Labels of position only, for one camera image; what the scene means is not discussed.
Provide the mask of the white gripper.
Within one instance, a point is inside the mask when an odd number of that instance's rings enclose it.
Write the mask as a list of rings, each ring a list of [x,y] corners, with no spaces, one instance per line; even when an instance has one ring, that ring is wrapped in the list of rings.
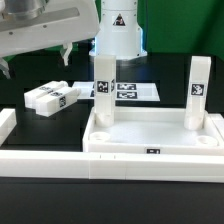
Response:
[[[68,65],[72,42],[99,32],[95,0],[0,0],[0,57],[62,45]],[[8,63],[0,70],[10,79]]]

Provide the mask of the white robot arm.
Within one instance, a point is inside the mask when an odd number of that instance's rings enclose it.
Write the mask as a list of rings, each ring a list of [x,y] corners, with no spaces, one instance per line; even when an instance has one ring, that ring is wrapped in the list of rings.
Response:
[[[58,46],[67,61],[75,42],[93,38],[90,55],[133,60],[147,55],[138,0],[0,0],[0,71],[6,58]]]

